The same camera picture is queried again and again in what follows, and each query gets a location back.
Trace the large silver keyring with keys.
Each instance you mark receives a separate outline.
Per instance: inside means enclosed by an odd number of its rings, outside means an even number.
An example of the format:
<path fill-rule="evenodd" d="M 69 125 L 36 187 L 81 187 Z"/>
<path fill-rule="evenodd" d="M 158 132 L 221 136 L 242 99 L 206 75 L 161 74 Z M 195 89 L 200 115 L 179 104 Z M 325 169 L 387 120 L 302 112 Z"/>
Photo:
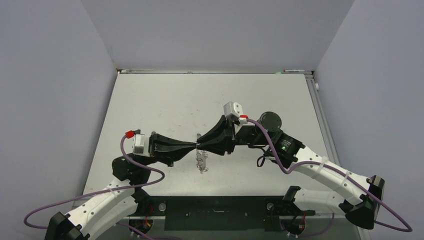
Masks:
<path fill-rule="evenodd" d="M 196 155 L 195 155 L 196 167 L 201 174 L 209 170 L 206 164 L 207 158 L 208 158 L 208 153 L 206 150 L 196 149 Z"/>

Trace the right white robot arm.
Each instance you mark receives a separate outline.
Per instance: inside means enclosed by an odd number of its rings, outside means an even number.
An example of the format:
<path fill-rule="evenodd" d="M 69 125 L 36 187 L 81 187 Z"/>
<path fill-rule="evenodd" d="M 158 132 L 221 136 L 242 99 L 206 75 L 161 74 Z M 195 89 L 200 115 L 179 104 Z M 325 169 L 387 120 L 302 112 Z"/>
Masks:
<path fill-rule="evenodd" d="M 268 146 L 267 159 L 284 174 L 298 172 L 327 187 L 326 191 L 293 186 L 283 199 L 289 214 L 316 211 L 344 215 L 357 227 L 374 228 L 383 201 L 385 180 L 378 175 L 363 176 L 338 166 L 286 134 L 281 118 L 272 111 L 258 120 L 239 113 L 226 113 L 206 134 L 198 138 L 199 150 L 217 155 L 230 154 L 236 146 Z"/>

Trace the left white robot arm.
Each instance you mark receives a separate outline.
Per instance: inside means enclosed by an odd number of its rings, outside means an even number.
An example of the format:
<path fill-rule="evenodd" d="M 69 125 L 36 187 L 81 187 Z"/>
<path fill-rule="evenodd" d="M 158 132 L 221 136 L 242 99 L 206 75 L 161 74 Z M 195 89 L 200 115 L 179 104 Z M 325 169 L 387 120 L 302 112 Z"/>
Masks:
<path fill-rule="evenodd" d="M 95 240 L 122 218 L 148 211 L 144 187 L 165 179 L 162 170 L 152 167 L 161 162 L 173 165 L 196 149 L 196 142 L 181 141 L 152 133 L 147 139 L 139 130 L 130 130 L 120 141 L 121 157 L 112 162 L 112 181 L 104 189 L 87 194 L 79 207 L 58 212 L 49 220 L 46 240 Z"/>

